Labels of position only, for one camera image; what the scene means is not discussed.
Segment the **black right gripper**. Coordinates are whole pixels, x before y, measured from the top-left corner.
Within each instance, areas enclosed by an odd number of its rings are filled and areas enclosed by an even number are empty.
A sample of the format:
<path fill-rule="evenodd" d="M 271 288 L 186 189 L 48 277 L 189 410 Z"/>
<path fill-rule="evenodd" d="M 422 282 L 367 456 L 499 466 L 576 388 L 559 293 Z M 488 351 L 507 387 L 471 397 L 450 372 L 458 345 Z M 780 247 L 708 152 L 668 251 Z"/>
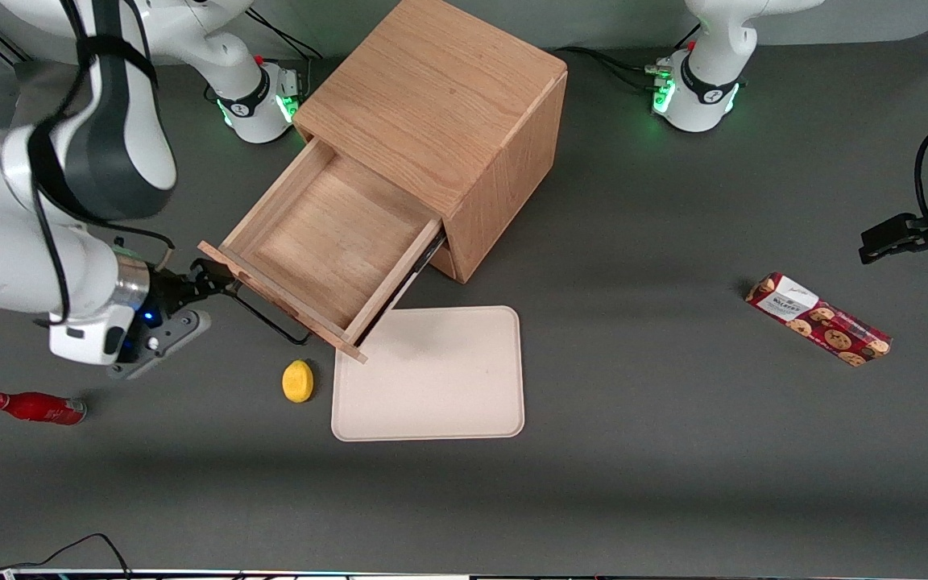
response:
<path fill-rule="evenodd" d="M 197 287 L 197 285 L 231 285 L 236 280 L 224 263 L 210 259 L 195 259 L 190 272 L 176 274 L 169 269 L 150 269 L 150 289 L 144 301 L 144 325 L 159 327 L 174 313 L 193 302 L 215 296 L 232 297 L 227 286 Z"/>

